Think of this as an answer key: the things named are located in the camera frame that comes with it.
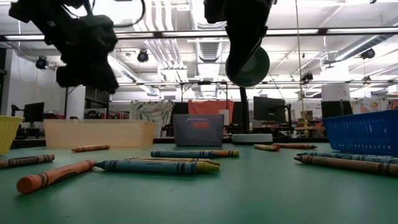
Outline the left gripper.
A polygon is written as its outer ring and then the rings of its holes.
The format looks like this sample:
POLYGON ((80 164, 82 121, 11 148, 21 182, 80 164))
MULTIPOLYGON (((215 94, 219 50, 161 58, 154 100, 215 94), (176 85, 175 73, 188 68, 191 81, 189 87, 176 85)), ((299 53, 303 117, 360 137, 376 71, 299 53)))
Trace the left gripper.
MULTIPOLYGON (((117 37, 114 22, 105 15, 72 18, 57 16, 48 22, 45 43, 54 45, 62 55, 71 59, 82 56, 103 58, 114 50, 117 37)), ((90 86, 109 94, 119 88, 113 70, 107 61, 73 62, 57 68, 57 83, 61 87, 90 86)))

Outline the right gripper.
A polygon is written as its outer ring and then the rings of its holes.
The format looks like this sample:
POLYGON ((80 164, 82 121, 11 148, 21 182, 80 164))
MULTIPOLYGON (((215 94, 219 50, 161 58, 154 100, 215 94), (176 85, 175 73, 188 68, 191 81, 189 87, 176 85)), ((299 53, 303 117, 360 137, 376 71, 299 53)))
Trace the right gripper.
POLYGON ((204 0, 203 5, 207 23, 227 22, 230 42, 227 77, 230 80, 263 80, 268 73, 268 53, 261 43, 268 31, 265 25, 274 1, 204 0))

